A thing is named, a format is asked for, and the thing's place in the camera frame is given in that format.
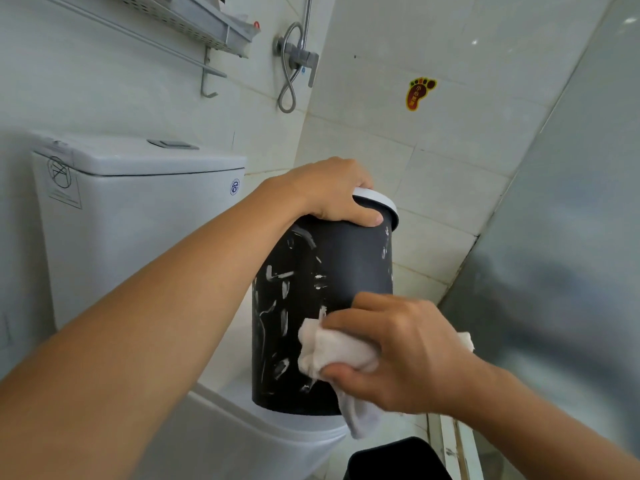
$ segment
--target white toilet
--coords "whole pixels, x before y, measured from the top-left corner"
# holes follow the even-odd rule
[[[37,134],[33,152],[58,329],[235,204],[245,158],[180,141]],[[251,399],[247,293],[137,479],[302,480],[348,430],[341,417],[276,413]]]

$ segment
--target gray basket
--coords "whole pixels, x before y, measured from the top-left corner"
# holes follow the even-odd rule
[[[247,47],[260,32],[204,0],[121,1],[208,47],[241,57],[247,56]]]

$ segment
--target human arm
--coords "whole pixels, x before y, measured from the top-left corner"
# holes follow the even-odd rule
[[[344,364],[326,379],[387,411],[452,416],[482,433],[529,480],[640,478],[640,461],[469,352],[427,301],[359,294],[324,327],[380,344],[380,366]]]
[[[380,223],[351,197],[371,185],[336,158],[269,179],[69,323],[0,383],[2,477],[126,477],[286,229],[306,214]]]

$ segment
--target forearm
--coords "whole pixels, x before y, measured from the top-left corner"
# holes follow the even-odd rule
[[[535,395],[512,374],[478,359],[471,400],[455,416],[480,432],[528,480],[630,479],[640,462]]]
[[[12,459],[0,463],[21,477],[34,458],[73,463],[60,478],[126,475],[199,377],[302,206],[264,184],[44,344],[0,386],[0,458]]]

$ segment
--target blue circular logo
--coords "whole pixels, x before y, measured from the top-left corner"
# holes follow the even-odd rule
[[[231,182],[231,195],[236,195],[238,193],[238,189],[240,188],[240,180],[237,178]]]

